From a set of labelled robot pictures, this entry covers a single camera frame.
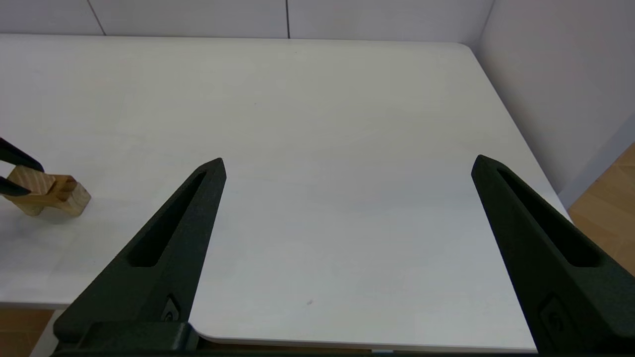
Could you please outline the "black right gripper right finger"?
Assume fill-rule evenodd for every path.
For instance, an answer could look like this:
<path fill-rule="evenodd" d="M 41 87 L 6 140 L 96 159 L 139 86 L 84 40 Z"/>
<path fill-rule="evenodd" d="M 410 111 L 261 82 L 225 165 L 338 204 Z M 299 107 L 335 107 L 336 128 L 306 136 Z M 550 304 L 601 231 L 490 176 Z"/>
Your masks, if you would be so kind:
<path fill-rule="evenodd" d="M 538 352 L 632 354 L 633 275 L 506 165 L 470 174 Z"/>

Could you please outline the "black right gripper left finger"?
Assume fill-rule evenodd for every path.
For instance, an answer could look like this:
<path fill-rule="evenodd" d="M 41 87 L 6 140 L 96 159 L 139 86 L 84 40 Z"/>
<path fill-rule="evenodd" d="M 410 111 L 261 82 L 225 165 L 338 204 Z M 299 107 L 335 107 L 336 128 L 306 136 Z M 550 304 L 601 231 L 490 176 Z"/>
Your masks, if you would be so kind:
<path fill-rule="evenodd" d="M 95 323 L 187 322 L 226 181 L 222 158 L 198 167 L 54 323 L 78 343 Z"/>

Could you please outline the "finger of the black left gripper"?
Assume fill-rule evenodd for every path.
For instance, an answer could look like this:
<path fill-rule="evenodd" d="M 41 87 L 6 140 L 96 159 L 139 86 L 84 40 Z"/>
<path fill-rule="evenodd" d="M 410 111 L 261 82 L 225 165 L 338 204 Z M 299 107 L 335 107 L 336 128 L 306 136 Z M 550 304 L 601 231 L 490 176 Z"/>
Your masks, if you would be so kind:
<path fill-rule="evenodd" d="M 35 160 L 25 152 L 10 144 L 4 138 L 0 138 L 0 160 L 16 166 L 28 167 L 39 172 L 45 171 L 38 160 Z"/>
<path fill-rule="evenodd" d="M 31 191 L 13 181 L 0 177 L 0 194 L 3 196 L 27 196 Z"/>

